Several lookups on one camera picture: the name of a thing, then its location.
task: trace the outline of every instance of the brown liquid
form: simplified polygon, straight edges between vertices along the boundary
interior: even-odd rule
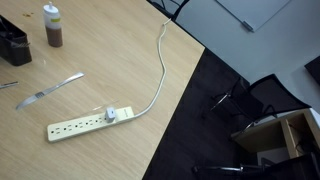
[[[62,30],[60,29],[50,29],[46,27],[48,43],[53,47],[62,46]]]

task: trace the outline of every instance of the power strip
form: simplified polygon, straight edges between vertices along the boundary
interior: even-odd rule
[[[131,107],[116,109],[116,118],[112,122],[105,119],[105,113],[72,119],[60,123],[50,124],[48,130],[49,142],[56,142],[80,134],[95,131],[105,127],[128,122],[133,119]]]

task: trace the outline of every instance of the chair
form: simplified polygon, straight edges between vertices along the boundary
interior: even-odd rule
[[[167,16],[168,18],[171,18],[172,21],[175,21],[183,8],[189,0],[184,0],[182,3],[178,3],[175,0],[160,0],[161,4],[156,2],[155,0],[147,0],[149,3],[151,3],[155,8],[157,8],[162,14]]]
[[[212,176],[217,179],[220,175],[248,180],[320,180],[319,161],[319,154],[309,153],[280,163],[262,158],[262,165],[241,165],[240,168],[194,166],[192,171],[198,179],[209,179]]]
[[[228,92],[212,97],[212,99],[216,100],[218,97],[222,98],[210,111],[213,111],[226,99],[230,100],[239,111],[237,115],[243,115],[252,121],[245,129],[267,116],[277,117],[279,113],[311,107],[291,94],[275,74],[256,81],[248,88],[245,88],[244,80],[240,77]]]

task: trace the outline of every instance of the black carpet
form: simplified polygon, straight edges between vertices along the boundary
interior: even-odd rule
[[[232,118],[221,108],[207,113],[215,103],[210,97],[229,90],[238,78],[220,58],[204,51],[143,179],[232,179],[207,172],[196,175],[192,167],[237,167],[255,159],[229,138],[248,121]]]

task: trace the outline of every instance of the bottle cap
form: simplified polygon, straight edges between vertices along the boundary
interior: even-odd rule
[[[43,6],[43,10],[44,10],[45,13],[51,14],[51,15],[54,15],[54,14],[59,13],[58,8],[54,7],[54,6],[52,5],[52,2],[51,2],[51,1],[49,1],[49,4],[48,4],[48,5],[44,5],[44,6]]]

